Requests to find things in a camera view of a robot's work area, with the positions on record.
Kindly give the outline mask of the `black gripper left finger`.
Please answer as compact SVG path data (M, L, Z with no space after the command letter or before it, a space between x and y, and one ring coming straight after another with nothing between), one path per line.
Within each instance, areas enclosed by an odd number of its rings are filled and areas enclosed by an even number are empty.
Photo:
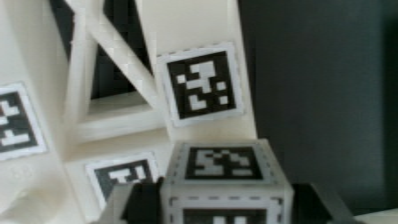
M154 183L126 183L113 187L103 210L103 224L161 224L160 187Z

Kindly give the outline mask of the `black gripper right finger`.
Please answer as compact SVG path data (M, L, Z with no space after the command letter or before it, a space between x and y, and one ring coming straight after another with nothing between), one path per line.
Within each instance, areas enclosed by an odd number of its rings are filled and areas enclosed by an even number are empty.
M337 192L314 183L293 185L293 224L359 224Z

